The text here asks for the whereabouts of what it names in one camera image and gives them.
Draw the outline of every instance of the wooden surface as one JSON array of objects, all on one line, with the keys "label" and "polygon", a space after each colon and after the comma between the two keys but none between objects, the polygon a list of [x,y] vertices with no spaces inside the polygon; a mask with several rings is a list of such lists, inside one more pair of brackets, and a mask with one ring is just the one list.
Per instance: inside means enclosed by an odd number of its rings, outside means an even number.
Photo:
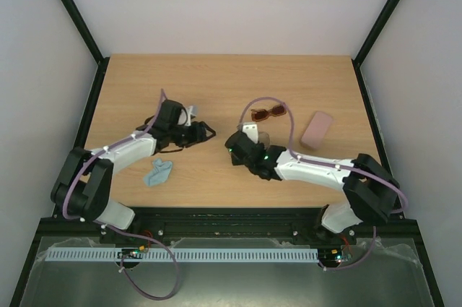
[{"label": "wooden surface", "polygon": [[[310,155],[378,157],[356,76],[346,56],[113,55],[97,103],[86,148],[103,147],[130,134],[152,116],[163,87],[184,106],[197,105],[197,120],[217,131],[212,140],[182,152],[155,155],[114,176],[111,197],[139,207],[322,207],[340,193],[299,181],[265,181],[232,166],[224,144],[249,101],[282,99],[295,116],[294,149]],[[270,108],[262,102],[252,108]],[[316,111],[333,116],[321,148],[298,143]],[[287,145],[289,116],[258,124],[272,144]],[[147,187],[153,159],[173,161],[168,181]]]}]

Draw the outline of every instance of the blue cloth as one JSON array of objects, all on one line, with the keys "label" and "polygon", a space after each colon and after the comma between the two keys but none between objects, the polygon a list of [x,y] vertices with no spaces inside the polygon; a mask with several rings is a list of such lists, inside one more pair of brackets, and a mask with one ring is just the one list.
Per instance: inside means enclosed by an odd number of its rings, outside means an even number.
[{"label": "blue cloth", "polygon": [[143,181],[147,186],[156,186],[157,184],[164,183],[168,179],[168,175],[170,175],[173,163],[171,161],[162,162],[162,159],[157,158],[152,162],[152,165],[154,168],[143,177]]}]

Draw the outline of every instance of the black metal frame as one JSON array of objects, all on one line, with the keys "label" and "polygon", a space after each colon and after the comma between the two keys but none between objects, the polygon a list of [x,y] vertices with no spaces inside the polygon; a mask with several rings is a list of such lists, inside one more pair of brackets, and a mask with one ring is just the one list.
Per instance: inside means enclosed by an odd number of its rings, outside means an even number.
[{"label": "black metal frame", "polygon": [[[74,143],[75,147],[83,147],[87,139],[88,131],[90,130],[92,117],[103,85],[106,69],[108,68],[109,58],[104,58],[101,54],[74,0],[61,1],[98,64],[95,80]],[[390,171],[390,165],[360,67],[399,1],[400,0],[387,0],[375,24],[372,26],[369,35],[359,50],[359,53],[355,59],[352,59],[380,161],[383,167],[388,171]],[[149,219],[150,222],[153,222],[152,224],[159,226],[160,230],[163,231],[163,235],[157,236],[157,238],[166,243],[168,243],[170,239],[180,237],[238,237],[244,234],[246,237],[276,237],[286,239],[293,243],[303,244],[303,239],[294,236],[293,231],[295,229],[303,229],[306,226],[311,226],[315,221],[319,209],[138,208],[135,209],[135,212],[138,217]],[[235,228],[236,222],[240,225],[237,228]],[[372,232],[371,227],[367,225],[358,225],[354,229],[356,235],[359,237],[368,237]],[[392,218],[386,226],[379,227],[378,232],[380,236],[384,238],[414,239],[420,262],[424,267],[424,273],[433,301],[436,306],[444,306],[417,222],[415,220],[406,220],[403,215],[397,215],[397,217]],[[54,213],[54,216],[51,218],[43,218],[40,221],[30,247],[10,306],[18,306],[21,301],[30,269],[35,260],[40,239],[43,236],[93,237],[99,235],[100,230],[95,225],[68,222],[62,219],[57,213]]]}]

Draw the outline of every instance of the gray wall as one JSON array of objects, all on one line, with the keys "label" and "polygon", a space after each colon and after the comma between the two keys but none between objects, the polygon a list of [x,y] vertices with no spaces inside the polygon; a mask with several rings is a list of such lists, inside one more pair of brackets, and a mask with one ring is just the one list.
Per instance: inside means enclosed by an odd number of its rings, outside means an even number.
[{"label": "gray wall", "polygon": [[353,55],[386,0],[75,1],[105,55]]},{"label": "gray wall", "polygon": [[462,0],[402,0],[363,73],[447,306],[460,306]]},{"label": "gray wall", "polygon": [[95,75],[59,0],[0,0],[0,306],[16,287]]}]

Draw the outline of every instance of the brown sunglasses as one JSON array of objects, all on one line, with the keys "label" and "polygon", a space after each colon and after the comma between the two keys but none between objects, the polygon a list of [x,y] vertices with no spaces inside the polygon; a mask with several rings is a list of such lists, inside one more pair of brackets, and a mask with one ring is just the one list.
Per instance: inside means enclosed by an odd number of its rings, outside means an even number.
[{"label": "brown sunglasses", "polygon": [[287,113],[284,105],[275,105],[271,110],[251,110],[252,121],[264,121],[265,119],[272,117],[283,116]]}]

